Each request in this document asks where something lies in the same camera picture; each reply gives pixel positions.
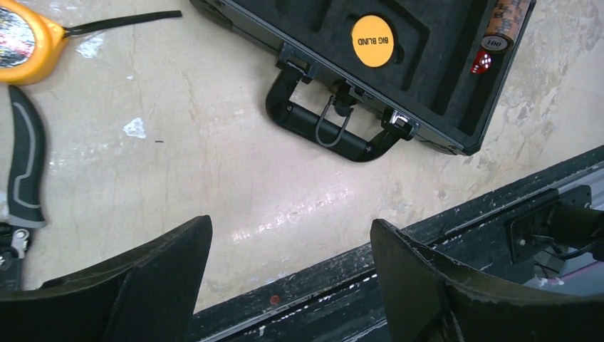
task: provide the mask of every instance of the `black strap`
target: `black strap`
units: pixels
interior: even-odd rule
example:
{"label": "black strap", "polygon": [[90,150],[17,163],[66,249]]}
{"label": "black strap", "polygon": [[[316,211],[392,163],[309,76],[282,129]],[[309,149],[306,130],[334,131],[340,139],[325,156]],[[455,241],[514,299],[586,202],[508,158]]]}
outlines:
{"label": "black strap", "polygon": [[163,11],[146,14],[138,14],[135,16],[123,16],[121,18],[105,19],[101,21],[95,21],[93,23],[78,25],[74,27],[65,27],[65,35],[63,38],[70,36],[80,36],[96,31],[102,31],[106,29],[113,29],[120,26],[128,26],[134,24],[147,23],[149,21],[155,21],[160,19],[168,18],[180,18],[182,17],[181,11]]}

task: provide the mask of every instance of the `shears handle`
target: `shears handle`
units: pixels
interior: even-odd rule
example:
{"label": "shears handle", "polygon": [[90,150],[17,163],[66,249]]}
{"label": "shears handle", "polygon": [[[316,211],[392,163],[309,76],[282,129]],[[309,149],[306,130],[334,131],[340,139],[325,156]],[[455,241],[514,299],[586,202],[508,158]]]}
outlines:
{"label": "shears handle", "polygon": [[21,89],[10,85],[9,95],[14,120],[13,161],[6,194],[9,224],[29,229],[43,228],[46,220],[40,189],[46,159],[44,124]]}

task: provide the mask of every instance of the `black handle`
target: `black handle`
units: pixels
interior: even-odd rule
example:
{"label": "black handle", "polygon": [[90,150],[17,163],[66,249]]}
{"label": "black handle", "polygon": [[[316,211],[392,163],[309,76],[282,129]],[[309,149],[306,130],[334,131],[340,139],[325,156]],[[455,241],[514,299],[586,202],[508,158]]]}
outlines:
{"label": "black handle", "polygon": [[0,252],[3,263],[0,266],[0,294],[21,290],[21,273],[23,259],[19,259],[11,252]]}
{"label": "black handle", "polygon": [[[266,97],[266,112],[277,125],[318,144],[316,127],[320,116],[289,100],[303,76],[299,69],[285,65]],[[334,141],[340,129],[324,120],[318,136],[322,141]],[[396,131],[384,130],[368,142],[345,131],[337,144],[326,148],[353,162],[368,162],[384,155],[401,138],[403,135]]]}
{"label": "black handle", "polygon": [[40,188],[46,156],[46,134],[38,111],[21,89],[10,85],[13,108],[14,149],[9,173],[9,224],[42,228],[46,221],[41,208]]}

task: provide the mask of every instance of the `case handle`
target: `case handle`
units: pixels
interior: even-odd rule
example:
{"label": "case handle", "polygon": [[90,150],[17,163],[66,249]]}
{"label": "case handle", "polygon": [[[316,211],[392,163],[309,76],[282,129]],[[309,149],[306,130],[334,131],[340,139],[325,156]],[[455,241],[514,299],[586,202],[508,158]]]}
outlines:
{"label": "case handle", "polygon": [[[324,120],[326,110],[333,103],[331,99],[322,116],[316,115],[289,100],[304,76],[305,74],[301,69],[286,63],[266,97],[266,112],[280,127],[338,153],[353,162],[369,162],[378,159],[398,140],[411,140],[415,135],[416,125],[404,123],[401,126],[397,123],[397,120],[393,120],[396,111],[392,112],[390,118],[382,121],[384,130],[371,141],[366,141],[345,130],[346,124],[339,127],[328,120]],[[349,109],[350,112],[344,115],[336,106],[336,112],[346,117],[346,122],[348,122],[352,113],[352,108]]]}

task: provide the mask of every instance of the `black plastic part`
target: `black plastic part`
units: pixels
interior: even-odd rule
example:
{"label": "black plastic part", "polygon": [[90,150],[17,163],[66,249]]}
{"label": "black plastic part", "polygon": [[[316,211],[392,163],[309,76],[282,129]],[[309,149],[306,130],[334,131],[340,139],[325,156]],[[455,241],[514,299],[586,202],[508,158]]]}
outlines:
{"label": "black plastic part", "polygon": [[532,259],[533,256],[550,247],[547,239],[550,235],[549,221],[551,213],[558,205],[584,208],[591,205],[591,187],[580,185],[561,195],[549,190],[526,200],[526,213],[506,222],[508,229],[511,260],[515,264]]}
{"label": "black plastic part", "polygon": [[[324,120],[316,132],[321,117],[289,100],[302,77],[304,72],[297,67],[284,66],[266,97],[266,112],[277,125],[302,138],[317,143],[318,135],[322,141],[335,141],[341,127]],[[381,157],[401,138],[404,136],[395,131],[384,130],[368,142],[343,131],[338,143],[328,149],[353,162],[368,162]]]}
{"label": "black plastic part", "polygon": [[3,341],[187,341],[208,216],[39,290],[0,293]]}
{"label": "black plastic part", "polygon": [[46,158],[44,124],[33,103],[21,89],[10,85],[13,108],[14,149],[9,188],[9,224],[23,228],[42,228],[46,220],[41,208],[40,190]]}
{"label": "black plastic part", "polygon": [[120,18],[105,19],[95,21],[93,23],[78,25],[74,27],[65,27],[64,38],[70,36],[81,36],[83,34],[92,33],[96,31],[102,31],[107,29],[113,29],[121,26],[129,26],[134,24],[147,23],[149,21],[156,21],[160,19],[168,18],[180,18],[182,17],[181,11],[162,11],[146,14],[138,14],[135,16],[122,16]]}
{"label": "black plastic part", "polygon": [[603,295],[513,284],[387,225],[372,227],[371,246],[393,341],[584,341],[604,333]]}
{"label": "black plastic part", "polygon": [[206,0],[191,1],[191,3],[206,19],[227,30],[233,29],[233,23],[218,10],[219,2],[216,2],[216,6]]}
{"label": "black plastic part", "polygon": [[11,247],[13,227],[0,223],[0,293],[21,289],[21,265],[18,253]]}
{"label": "black plastic part", "polygon": [[580,204],[555,206],[548,218],[548,231],[556,243],[581,249],[604,237],[604,212]]}

